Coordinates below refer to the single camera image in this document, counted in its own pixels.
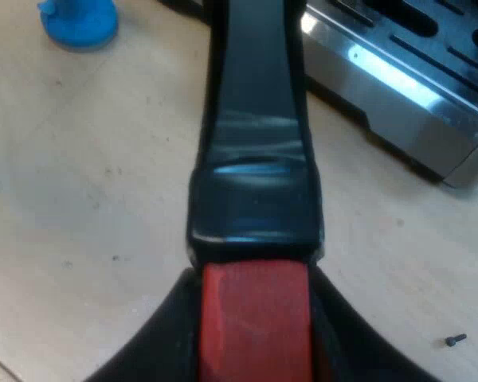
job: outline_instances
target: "light wood surface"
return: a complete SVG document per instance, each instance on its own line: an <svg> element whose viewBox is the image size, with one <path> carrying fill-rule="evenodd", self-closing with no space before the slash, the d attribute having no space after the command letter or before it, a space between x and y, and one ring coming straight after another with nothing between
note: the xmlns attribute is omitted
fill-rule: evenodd
<svg viewBox="0 0 478 382"><path fill-rule="evenodd" d="M26 382L83 380L189 266L209 30L154 0L117 5L117 38L78 54L44 35L35 2L0 1L0 362ZM319 265L410 359L478 382L478 193L424 180L333 108L308 106ZM468 340L443 347L458 333Z"/></svg>

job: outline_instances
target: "small black screw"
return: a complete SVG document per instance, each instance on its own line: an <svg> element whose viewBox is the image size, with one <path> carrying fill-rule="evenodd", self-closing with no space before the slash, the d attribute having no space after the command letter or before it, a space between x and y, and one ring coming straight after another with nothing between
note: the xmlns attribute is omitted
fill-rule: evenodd
<svg viewBox="0 0 478 382"><path fill-rule="evenodd" d="M455 346L455 344L458 341L463 341L467 338L468 336L466 334L461 334L460 336L455 336L455 337L448 337L445 339L446 345L449 346L450 348Z"/></svg>

